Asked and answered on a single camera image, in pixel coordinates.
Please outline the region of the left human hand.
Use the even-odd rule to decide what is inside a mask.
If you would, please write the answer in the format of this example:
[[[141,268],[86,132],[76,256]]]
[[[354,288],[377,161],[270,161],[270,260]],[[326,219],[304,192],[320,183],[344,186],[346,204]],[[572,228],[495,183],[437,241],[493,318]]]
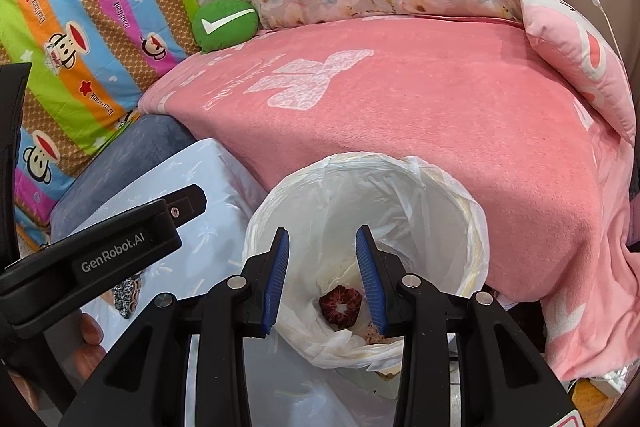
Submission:
[[[106,353],[101,346],[104,338],[101,326],[91,315],[76,311],[63,321],[62,337],[65,340],[73,340],[74,351],[70,358],[74,365],[72,374],[83,383],[103,360]],[[25,378],[15,369],[9,369],[8,374],[30,408],[38,411],[40,391],[34,386],[35,381],[30,377]]]

